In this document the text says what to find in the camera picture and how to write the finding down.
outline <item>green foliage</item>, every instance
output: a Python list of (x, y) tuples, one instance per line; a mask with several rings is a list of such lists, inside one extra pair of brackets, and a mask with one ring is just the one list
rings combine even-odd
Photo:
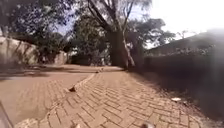
[(86, 64), (100, 63), (101, 58), (107, 56), (105, 50), (107, 43), (102, 28), (94, 17), (89, 15), (81, 16), (74, 24), (73, 37), (70, 40), (70, 49), (77, 53), (73, 59), (83, 59)]
[(53, 28), (67, 23), (73, 0), (0, 1), (0, 27), (9, 34), (29, 35), (39, 27)]

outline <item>tree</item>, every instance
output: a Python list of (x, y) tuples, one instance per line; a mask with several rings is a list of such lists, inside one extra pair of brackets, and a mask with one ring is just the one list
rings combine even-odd
[(181, 32), (178, 32), (177, 35), (181, 37), (181, 39), (184, 39), (186, 37), (186, 34), (188, 33), (187, 30), (183, 30)]
[(134, 66), (125, 40), (125, 31), (132, 9), (136, 5), (149, 7), (150, 0), (87, 0), (88, 9), (106, 31), (110, 41), (112, 65)]
[(69, 45), (76, 52), (73, 63), (100, 64), (101, 58), (106, 57), (104, 51), (107, 49), (107, 41), (104, 30), (91, 15), (82, 15), (75, 22)]
[(65, 13), (72, 8), (73, 0), (1, 0), (0, 28), (11, 36), (34, 33), (43, 29), (66, 24)]
[(163, 45), (175, 37), (174, 33), (163, 31), (165, 23), (162, 19), (148, 19), (146, 21), (133, 20), (128, 22), (125, 33), (126, 41), (131, 45), (131, 54), (137, 67), (141, 67), (144, 58), (144, 47), (148, 43)]

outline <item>concrete wall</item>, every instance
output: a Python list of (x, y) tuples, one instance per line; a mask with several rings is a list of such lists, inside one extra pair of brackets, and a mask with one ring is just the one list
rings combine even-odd
[[(56, 65), (65, 64), (67, 55), (60, 52), (55, 58)], [(14, 39), (0, 36), (0, 66), (15, 67), (20, 65), (37, 64), (36, 46)]]

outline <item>herringbone brick pattern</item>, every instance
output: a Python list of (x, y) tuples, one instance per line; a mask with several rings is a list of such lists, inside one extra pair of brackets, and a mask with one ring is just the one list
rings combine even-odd
[(128, 73), (104, 72), (66, 94), (33, 127), (69, 128), (79, 123), (81, 128), (139, 128), (147, 122), (156, 128), (206, 127), (199, 117), (184, 110)]

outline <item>tree canopy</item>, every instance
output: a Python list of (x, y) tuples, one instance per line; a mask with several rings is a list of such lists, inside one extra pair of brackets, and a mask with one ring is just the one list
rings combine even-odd
[[(162, 19), (148, 15), (144, 20), (129, 19), (135, 7), (148, 14), (150, 5), (151, 0), (2, 0), (0, 28), (37, 45), (45, 58), (64, 50), (90, 63), (104, 58), (127, 68), (135, 65), (132, 56), (144, 53), (147, 43), (163, 45), (175, 36), (162, 30)], [(75, 19), (72, 31), (57, 33), (59, 25), (71, 24), (71, 18)]]

